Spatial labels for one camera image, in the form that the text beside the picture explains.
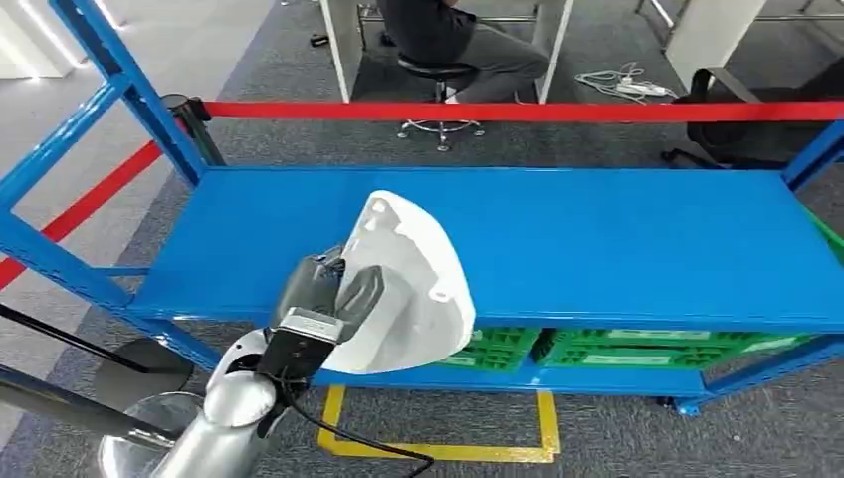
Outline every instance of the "blue shelf frame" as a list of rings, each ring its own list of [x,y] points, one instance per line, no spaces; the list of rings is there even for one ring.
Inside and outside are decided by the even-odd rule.
[[[188,184],[198,185],[210,170],[96,4],[92,0],[50,0],[50,4],[102,72],[105,83],[75,114],[0,179],[0,251],[200,366],[212,369],[219,360],[216,351],[183,332],[171,320],[145,317],[134,311],[130,307],[133,295],[112,279],[115,276],[142,276],[148,272],[146,268],[93,267],[11,212],[12,207],[117,100],[123,100],[131,109]],[[792,191],[797,191],[826,167],[841,160],[842,156],[844,120],[839,120],[790,162],[782,172],[782,179]],[[594,326],[594,323],[584,320],[587,321],[584,326]],[[613,319],[612,324],[616,327],[636,326],[625,323],[623,318]],[[513,374],[428,365],[381,375],[344,375],[323,371],[317,375],[316,383],[474,390],[546,389],[563,393],[668,396],[675,399],[681,413],[694,414],[710,400],[844,354],[844,330],[814,331],[813,327],[813,324],[807,324],[804,332],[831,335],[814,339],[712,383],[704,383],[696,371],[542,368],[529,360]]]

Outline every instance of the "black pole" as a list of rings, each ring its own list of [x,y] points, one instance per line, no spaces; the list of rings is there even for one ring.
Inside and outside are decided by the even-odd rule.
[[[223,154],[217,148],[217,144],[208,133],[205,122],[211,120],[211,115],[205,110],[202,100],[199,98],[188,98],[177,93],[161,97],[164,105],[173,113],[173,116],[181,120],[188,135],[193,139],[200,154],[211,166],[225,166],[226,161]]]
[[[5,365],[0,365],[0,400],[146,447],[166,450],[178,439],[169,431]]]
[[[120,365],[125,366],[131,370],[137,371],[138,373],[150,373],[151,370],[140,363],[135,361],[129,360],[127,358],[123,358],[114,352],[107,351],[102,347],[95,346],[94,344],[83,341],[82,339],[68,334],[67,332],[56,329],[55,327],[45,324],[38,319],[32,318],[27,316],[26,314],[16,311],[8,306],[0,304],[0,316],[5,317],[6,319],[20,324],[24,327],[32,329],[33,331],[40,332],[45,336],[52,337],[53,339],[57,339],[59,341],[68,344],[69,346],[76,347],[77,349],[81,349],[85,352],[90,354],[94,354],[101,359],[106,359],[109,361],[113,361],[114,363],[119,363]]]

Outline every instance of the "blue shelf surface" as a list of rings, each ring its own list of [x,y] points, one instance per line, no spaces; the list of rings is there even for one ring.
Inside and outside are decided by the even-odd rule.
[[[844,269],[770,171],[212,169],[130,307],[265,324],[377,189],[440,221],[480,326],[844,332]]]
[[[700,397],[709,394],[697,370],[641,367],[541,367],[530,358],[514,372],[425,365],[390,373],[350,375],[321,370],[316,385],[466,391],[550,390],[557,393]]]

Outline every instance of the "red barrier rope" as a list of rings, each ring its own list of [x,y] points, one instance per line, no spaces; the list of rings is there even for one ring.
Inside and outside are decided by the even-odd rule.
[[[311,120],[490,120],[551,122],[824,121],[844,118],[844,102],[693,105],[206,102],[212,117]]]
[[[65,212],[53,219],[41,232],[54,242],[61,241],[150,167],[159,156],[161,156],[161,149],[154,142],[148,142]],[[25,270],[26,266],[9,257],[0,262],[0,290],[17,279]]]

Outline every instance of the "black chair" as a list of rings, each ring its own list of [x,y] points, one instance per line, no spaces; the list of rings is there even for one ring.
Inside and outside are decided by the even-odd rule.
[[[405,69],[414,77],[426,78],[434,80],[434,101],[436,103],[444,104],[446,102],[446,82],[469,75],[475,75],[477,70],[475,67],[462,64],[437,64],[437,63],[421,63],[413,61],[404,55],[399,54],[398,65]],[[407,131],[411,127],[421,129],[427,132],[435,132],[439,135],[440,141],[437,144],[438,151],[448,151],[451,146],[448,143],[448,134],[465,129],[469,126],[474,126],[475,136],[483,136],[484,130],[481,129],[481,124],[472,120],[461,121],[439,121],[435,119],[409,119],[402,126],[398,133],[398,137],[407,137]]]
[[[822,102],[844,99],[844,59],[797,88],[749,89],[724,68],[695,72],[691,92],[675,103]],[[829,125],[828,121],[690,122],[686,135],[708,157],[674,148],[662,153],[674,166],[685,158],[707,169],[782,169]]]

